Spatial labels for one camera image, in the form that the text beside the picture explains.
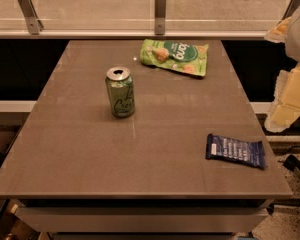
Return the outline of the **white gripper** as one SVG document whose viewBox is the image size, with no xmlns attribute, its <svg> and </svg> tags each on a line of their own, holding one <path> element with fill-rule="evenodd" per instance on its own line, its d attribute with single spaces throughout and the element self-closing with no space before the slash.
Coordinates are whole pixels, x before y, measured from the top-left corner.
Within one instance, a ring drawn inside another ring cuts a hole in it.
<svg viewBox="0 0 300 240">
<path fill-rule="evenodd" d="M 300 6 L 291 18 L 285 18 L 267 31 L 264 39 L 284 43 L 288 57 L 300 62 Z M 290 72 L 281 70 L 276 80 L 274 100 L 264 123 L 273 133 L 288 129 L 300 117 L 300 64 Z"/>
</svg>

